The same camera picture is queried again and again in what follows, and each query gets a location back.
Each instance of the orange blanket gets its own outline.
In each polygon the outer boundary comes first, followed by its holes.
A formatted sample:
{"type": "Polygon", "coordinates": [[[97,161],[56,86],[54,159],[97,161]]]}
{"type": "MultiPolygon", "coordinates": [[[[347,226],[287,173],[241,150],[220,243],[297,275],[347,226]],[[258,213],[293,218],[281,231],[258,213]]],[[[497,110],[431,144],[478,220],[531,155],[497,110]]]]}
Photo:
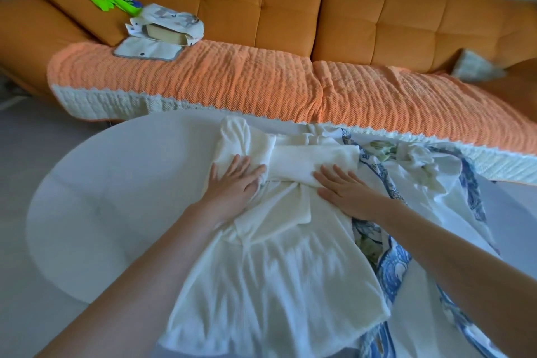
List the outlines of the orange blanket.
{"type": "Polygon", "coordinates": [[[112,51],[93,42],[77,43],[50,61],[49,84],[74,116],[126,119],[131,112],[165,110],[159,103],[163,100],[168,109],[214,107],[537,154],[537,124],[447,75],[312,63],[281,51],[212,41],[195,44],[172,62],[119,58],[112,51]],[[114,92],[129,97],[129,103],[119,102],[114,92]],[[86,112],[81,100],[89,102],[86,112]],[[125,104],[146,107],[124,113],[112,108],[125,104]],[[111,112],[100,111],[105,106],[111,112]]]}

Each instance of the person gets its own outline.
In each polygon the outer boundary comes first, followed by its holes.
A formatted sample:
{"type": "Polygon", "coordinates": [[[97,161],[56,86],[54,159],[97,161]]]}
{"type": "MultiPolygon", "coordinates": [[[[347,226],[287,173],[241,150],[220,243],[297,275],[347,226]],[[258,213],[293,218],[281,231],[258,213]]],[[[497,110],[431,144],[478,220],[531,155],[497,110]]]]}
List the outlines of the person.
{"type": "MultiPolygon", "coordinates": [[[[189,271],[215,229],[244,210],[261,165],[235,156],[221,178],[212,165],[203,197],[53,339],[39,358],[147,357],[189,271]]],[[[373,191],[337,165],[314,172],[319,196],[348,216],[374,221],[409,251],[451,299],[511,358],[537,350],[537,282],[502,260],[373,191]]]]}

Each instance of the tile floor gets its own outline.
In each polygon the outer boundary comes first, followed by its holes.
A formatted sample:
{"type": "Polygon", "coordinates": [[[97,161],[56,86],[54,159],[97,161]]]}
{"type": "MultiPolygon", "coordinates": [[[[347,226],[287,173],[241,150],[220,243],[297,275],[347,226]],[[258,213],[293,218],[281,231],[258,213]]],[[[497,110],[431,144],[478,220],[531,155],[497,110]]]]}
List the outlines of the tile floor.
{"type": "MultiPolygon", "coordinates": [[[[32,352],[28,356],[33,355],[83,309],[64,295],[64,303],[72,304],[68,315],[59,312],[51,302],[49,311],[34,318],[46,323],[46,331],[21,338],[29,328],[27,320],[17,313],[21,300],[52,300],[52,294],[59,292],[40,276],[24,249],[28,205],[51,168],[71,149],[101,130],[102,124],[78,121],[59,108],[32,98],[0,108],[0,322],[6,320],[8,328],[0,331],[0,356],[20,356],[17,352],[21,348],[32,352]],[[26,283],[28,280],[34,282],[32,286],[26,283]],[[39,294],[24,294],[28,288],[40,289],[39,294]]],[[[537,187],[498,185],[537,217],[537,187]]]]}

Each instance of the table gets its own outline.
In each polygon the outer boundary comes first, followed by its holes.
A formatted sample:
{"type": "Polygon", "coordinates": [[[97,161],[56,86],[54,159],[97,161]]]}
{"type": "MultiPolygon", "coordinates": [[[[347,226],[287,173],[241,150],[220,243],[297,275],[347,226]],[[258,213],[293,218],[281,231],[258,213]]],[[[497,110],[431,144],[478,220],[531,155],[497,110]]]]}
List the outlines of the table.
{"type": "MultiPolygon", "coordinates": [[[[43,180],[28,212],[27,243],[43,275],[55,282],[58,267],[69,269],[69,280],[56,283],[61,290],[86,303],[100,294],[200,197],[224,116],[208,110],[148,115],[99,133],[68,153],[43,180]],[[77,243],[68,239],[73,232],[77,243]],[[114,252],[114,244],[124,251],[114,252]],[[80,281],[88,286],[81,290],[80,281]]],[[[291,122],[246,119],[271,133],[308,131],[291,122]]],[[[500,188],[483,178],[480,183],[504,259],[537,277],[532,262],[537,222],[500,188]]],[[[49,293],[55,305],[69,311],[65,324],[85,306],[49,293]]],[[[48,306],[34,303],[27,319],[40,308],[48,306]]]]}

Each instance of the person's right arm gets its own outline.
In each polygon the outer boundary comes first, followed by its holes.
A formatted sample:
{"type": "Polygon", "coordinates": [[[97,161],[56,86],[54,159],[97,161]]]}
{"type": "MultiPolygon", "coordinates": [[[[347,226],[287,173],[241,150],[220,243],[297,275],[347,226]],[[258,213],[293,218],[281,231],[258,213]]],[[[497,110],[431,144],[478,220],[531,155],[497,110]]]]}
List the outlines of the person's right arm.
{"type": "Polygon", "coordinates": [[[319,195],[354,218],[374,221],[430,273],[468,317],[511,358],[537,350],[537,281],[423,218],[336,165],[315,178],[319,195]]]}

